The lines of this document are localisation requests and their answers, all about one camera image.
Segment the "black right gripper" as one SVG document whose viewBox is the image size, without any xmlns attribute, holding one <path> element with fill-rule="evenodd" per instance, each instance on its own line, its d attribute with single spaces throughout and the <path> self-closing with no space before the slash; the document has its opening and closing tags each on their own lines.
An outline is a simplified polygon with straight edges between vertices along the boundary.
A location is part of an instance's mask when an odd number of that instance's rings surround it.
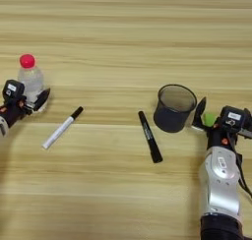
<svg viewBox="0 0 252 240">
<path fill-rule="evenodd" d="M 208 127 L 204 125 L 202 121 L 202 115 L 205 111 L 206 103 L 207 99 L 205 97 L 203 97 L 198 103 L 192 126 L 207 134 L 208 149 L 212 147 L 221 147 L 228 150 L 234 150 L 238 136 L 252 140 L 252 114 L 247 108 L 244 109 L 246 113 L 245 128 L 235 128 L 230 125 L 220 125 L 218 123 L 214 124 L 212 127 Z"/>
</svg>

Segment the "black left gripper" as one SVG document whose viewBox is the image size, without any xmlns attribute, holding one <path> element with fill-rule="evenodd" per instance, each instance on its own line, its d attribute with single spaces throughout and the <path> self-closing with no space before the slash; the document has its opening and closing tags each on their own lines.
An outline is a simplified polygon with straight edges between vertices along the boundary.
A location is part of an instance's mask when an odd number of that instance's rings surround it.
<svg viewBox="0 0 252 240">
<path fill-rule="evenodd" d="M 41 109 L 47 102 L 49 95 L 50 89 L 42 91 L 33 105 L 33 110 L 38 111 Z M 11 128 L 18 120 L 27 115 L 32 115 L 32 109 L 27 107 L 22 100 L 0 106 L 0 123 L 5 123 L 8 128 Z"/>
</svg>

